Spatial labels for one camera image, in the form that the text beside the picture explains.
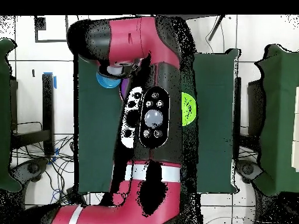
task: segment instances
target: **floor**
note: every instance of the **floor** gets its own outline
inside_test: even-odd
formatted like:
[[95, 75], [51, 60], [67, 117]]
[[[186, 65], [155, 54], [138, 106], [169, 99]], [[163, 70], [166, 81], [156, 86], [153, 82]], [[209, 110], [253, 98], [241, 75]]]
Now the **floor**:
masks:
[[[120, 16], [78, 16], [81, 19], [104, 19]], [[227, 15], [222, 20], [210, 45], [206, 41], [216, 17], [188, 20], [196, 42], [196, 48], [201, 53], [223, 53], [229, 48], [241, 50], [239, 58], [239, 76], [242, 78], [242, 113], [241, 132], [246, 134], [248, 126], [247, 93], [248, 82], [260, 78], [258, 68], [253, 64], [261, 60], [268, 44], [278, 43], [288, 50], [299, 49], [299, 29], [297, 16], [289, 15]], [[77, 16], [68, 16], [68, 24], [76, 22]], [[46, 30], [39, 31], [39, 40], [64, 40], [65, 16], [46, 16]], [[18, 88], [18, 123], [31, 121], [42, 122], [42, 86], [41, 75], [52, 72], [57, 78], [54, 89], [54, 132], [56, 148], [65, 139], [67, 141], [74, 133], [73, 119], [73, 63], [72, 54], [66, 43], [35, 43], [33, 16], [0, 16], [0, 37], [16, 41], [18, 47], [8, 55], [12, 74], [19, 81]], [[19, 132], [35, 131], [40, 128], [38, 123], [23, 124]], [[40, 149], [35, 146], [28, 148], [32, 154], [38, 154]], [[60, 153], [72, 156], [69, 145], [65, 145]], [[24, 150], [15, 150], [12, 166], [24, 162]], [[57, 159], [60, 166], [64, 161]], [[63, 177], [65, 187], [74, 183], [73, 163], [66, 165]], [[57, 173], [51, 165], [47, 173], [52, 180], [52, 187], [58, 188]], [[239, 175], [232, 172], [232, 180], [239, 192], [230, 194], [202, 194], [201, 211], [204, 224], [252, 224], [255, 214], [255, 196], [250, 184], [244, 184]], [[27, 189], [26, 205], [44, 205], [53, 202], [53, 189], [48, 175], [30, 183]], [[89, 194], [86, 200], [90, 204], [98, 204], [101, 194]]]

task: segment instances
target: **red robot arm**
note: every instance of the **red robot arm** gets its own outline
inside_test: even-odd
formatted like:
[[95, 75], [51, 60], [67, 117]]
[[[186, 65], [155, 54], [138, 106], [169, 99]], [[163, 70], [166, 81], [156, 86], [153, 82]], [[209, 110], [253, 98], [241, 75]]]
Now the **red robot arm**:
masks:
[[[128, 191], [124, 202], [114, 207], [62, 206], [51, 224], [165, 223], [179, 214], [182, 164], [181, 57], [170, 21], [166, 17], [83, 20], [69, 28], [67, 40], [74, 54], [96, 61], [100, 70], [148, 57], [150, 63], [142, 97], [134, 92], [136, 87], [128, 94], [138, 100], [141, 110], [134, 163], [114, 156], [114, 173], [120, 169], [124, 175], [133, 166], [130, 182], [113, 173], [111, 193]], [[119, 143], [116, 146], [126, 150]]]

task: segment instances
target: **green ball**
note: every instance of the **green ball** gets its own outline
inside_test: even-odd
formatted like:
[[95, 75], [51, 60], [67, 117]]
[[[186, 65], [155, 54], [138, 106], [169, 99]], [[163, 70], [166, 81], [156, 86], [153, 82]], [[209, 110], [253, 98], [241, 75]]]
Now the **green ball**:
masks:
[[182, 113], [183, 113], [183, 126], [189, 125], [196, 118], [196, 101], [195, 99], [182, 92]]

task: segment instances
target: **green mat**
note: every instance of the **green mat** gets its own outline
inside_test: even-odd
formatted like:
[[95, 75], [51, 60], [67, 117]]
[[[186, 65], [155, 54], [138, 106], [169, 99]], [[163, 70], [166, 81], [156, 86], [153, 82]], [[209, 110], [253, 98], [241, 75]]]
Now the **green mat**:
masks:
[[299, 193], [299, 173], [291, 166], [299, 53], [270, 45], [256, 65], [265, 75], [266, 119], [260, 136], [260, 165], [265, 173], [253, 182], [268, 196], [282, 191]]
[[234, 61], [237, 49], [226, 54], [195, 54], [199, 162], [197, 192], [235, 193], [231, 185]]
[[79, 192], [108, 192], [122, 101], [103, 88], [97, 67], [79, 59]]
[[0, 189], [18, 192], [21, 184], [9, 174], [11, 162], [11, 86], [10, 67], [7, 54], [15, 49], [15, 44], [8, 39], [0, 39]]

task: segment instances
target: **purple object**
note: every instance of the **purple object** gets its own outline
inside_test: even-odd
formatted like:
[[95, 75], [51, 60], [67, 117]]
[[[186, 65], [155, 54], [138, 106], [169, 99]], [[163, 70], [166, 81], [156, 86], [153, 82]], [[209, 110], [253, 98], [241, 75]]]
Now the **purple object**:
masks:
[[128, 83], [129, 83], [128, 78], [123, 79], [123, 81], [121, 82], [120, 90], [121, 90], [121, 96], [123, 97], [123, 99], [126, 98], [126, 91], [127, 91]]

